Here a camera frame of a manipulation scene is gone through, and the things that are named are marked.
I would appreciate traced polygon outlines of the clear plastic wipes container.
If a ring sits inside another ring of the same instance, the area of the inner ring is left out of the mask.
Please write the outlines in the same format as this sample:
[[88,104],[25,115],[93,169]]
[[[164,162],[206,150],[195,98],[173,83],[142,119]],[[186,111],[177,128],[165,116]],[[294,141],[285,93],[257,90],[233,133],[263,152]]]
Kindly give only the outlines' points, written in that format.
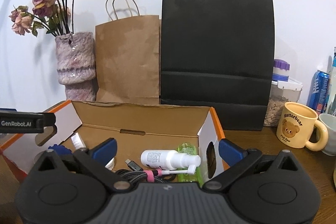
[[71,141],[76,150],[86,148],[86,145],[78,132],[71,136]]

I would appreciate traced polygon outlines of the white round lid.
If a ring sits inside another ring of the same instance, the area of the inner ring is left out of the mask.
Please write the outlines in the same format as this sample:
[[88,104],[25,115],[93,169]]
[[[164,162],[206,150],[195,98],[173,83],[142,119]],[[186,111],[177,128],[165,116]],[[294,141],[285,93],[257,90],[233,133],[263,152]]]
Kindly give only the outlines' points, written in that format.
[[106,165],[105,168],[108,170],[113,170],[115,166],[115,159],[112,158]]

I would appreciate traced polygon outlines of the brown paper bag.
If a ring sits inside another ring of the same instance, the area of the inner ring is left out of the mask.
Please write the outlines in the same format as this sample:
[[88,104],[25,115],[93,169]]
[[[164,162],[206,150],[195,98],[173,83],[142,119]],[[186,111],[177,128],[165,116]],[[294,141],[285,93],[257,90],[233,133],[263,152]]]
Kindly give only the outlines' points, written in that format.
[[95,27],[96,75],[99,102],[159,104],[158,15],[118,18]]

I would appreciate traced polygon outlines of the black paper bag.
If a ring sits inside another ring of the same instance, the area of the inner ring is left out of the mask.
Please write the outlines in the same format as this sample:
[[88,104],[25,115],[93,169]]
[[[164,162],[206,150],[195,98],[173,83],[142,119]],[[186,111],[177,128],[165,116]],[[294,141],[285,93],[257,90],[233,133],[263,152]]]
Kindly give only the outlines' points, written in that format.
[[273,0],[162,0],[161,103],[213,107],[225,130],[261,130],[274,41]]

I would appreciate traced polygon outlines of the purple lidded jar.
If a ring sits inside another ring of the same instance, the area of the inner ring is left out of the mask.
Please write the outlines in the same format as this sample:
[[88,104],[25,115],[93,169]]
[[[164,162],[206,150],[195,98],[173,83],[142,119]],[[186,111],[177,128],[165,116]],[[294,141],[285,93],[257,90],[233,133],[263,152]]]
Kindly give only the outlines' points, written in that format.
[[282,59],[274,59],[272,80],[288,82],[289,71],[290,71],[289,63],[287,63]]

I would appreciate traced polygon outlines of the purple ceramic vase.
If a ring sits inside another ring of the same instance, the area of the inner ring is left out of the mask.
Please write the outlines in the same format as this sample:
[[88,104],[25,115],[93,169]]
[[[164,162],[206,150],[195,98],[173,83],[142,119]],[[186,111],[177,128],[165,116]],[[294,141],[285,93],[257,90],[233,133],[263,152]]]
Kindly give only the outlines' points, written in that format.
[[56,36],[58,82],[65,87],[68,100],[94,101],[96,78],[92,32]]

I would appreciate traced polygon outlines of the blue ribbed cap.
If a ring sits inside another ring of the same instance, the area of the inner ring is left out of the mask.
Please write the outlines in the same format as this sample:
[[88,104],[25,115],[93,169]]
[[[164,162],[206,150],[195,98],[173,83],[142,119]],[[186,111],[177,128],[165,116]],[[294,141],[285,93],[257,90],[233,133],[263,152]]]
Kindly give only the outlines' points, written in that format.
[[60,145],[60,144],[49,146],[49,149],[52,149],[53,151],[55,151],[59,156],[72,154],[72,151],[69,148],[66,148],[64,147],[64,145]]

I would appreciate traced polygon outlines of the white spray bottle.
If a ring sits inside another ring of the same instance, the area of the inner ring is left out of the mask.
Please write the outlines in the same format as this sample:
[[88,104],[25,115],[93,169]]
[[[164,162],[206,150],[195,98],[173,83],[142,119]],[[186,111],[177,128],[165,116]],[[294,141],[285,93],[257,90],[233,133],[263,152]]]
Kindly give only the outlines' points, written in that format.
[[[184,168],[183,156],[187,154],[179,153],[175,150],[145,150],[141,154],[141,164],[152,169],[160,169],[161,174],[179,174],[187,173]],[[196,156],[197,166],[201,165],[201,157]]]

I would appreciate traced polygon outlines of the red cardboard box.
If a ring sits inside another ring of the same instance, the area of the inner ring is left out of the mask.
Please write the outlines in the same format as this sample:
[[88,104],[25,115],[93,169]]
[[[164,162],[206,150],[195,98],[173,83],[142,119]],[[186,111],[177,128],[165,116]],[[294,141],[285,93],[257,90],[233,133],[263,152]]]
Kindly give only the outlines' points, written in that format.
[[225,135],[212,107],[64,101],[49,111],[56,116],[57,132],[52,137],[10,134],[1,139],[1,154],[14,163],[12,170],[18,179],[29,172],[37,156],[48,147],[62,144],[74,150],[74,133],[88,148],[115,138],[115,169],[125,167],[126,159],[140,163],[147,149],[172,150],[183,143],[197,148],[203,181],[229,168],[219,155],[219,142]]

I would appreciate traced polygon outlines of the yellow bear mug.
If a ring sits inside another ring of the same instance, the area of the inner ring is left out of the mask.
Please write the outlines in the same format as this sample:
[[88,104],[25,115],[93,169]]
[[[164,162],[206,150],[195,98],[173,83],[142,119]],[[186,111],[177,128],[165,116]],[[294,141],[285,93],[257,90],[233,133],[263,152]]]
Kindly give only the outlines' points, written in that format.
[[[315,128],[319,139],[312,143],[309,140]],[[306,147],[311,151],[323,150],[328,141],[327,128],[318,120],[315,110],[297,102],[285,102],[276,136],[289,147]]]

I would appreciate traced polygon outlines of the clear food storage container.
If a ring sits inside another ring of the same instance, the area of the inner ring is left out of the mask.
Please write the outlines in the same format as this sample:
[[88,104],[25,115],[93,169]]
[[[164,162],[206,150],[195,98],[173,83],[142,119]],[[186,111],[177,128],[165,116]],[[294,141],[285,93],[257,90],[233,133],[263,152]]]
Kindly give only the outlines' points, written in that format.
[[303,84],[293,78],[272,81],[264,126],[277,127],[285,102],[298,102]]

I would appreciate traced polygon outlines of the blue drink can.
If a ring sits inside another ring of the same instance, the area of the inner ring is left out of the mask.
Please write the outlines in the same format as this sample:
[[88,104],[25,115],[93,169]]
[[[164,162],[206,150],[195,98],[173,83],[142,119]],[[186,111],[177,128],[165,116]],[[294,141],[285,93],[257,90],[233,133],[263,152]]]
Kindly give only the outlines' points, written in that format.
[[329,74],[316,71],[312,79],[307,105],[317,114],[321,114],[325,108],[328,87]]

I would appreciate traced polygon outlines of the grey ceramic cup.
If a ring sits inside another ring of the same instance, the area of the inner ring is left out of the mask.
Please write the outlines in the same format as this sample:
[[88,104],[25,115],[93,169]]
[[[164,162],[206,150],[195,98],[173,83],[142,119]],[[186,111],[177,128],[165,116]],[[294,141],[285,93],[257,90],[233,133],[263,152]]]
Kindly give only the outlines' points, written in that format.
[[328,133],[328,141],[322,152],[328,156],[336,155],[336,116],[331,114],[322,113],[319,115],[318,120],[322,122]]

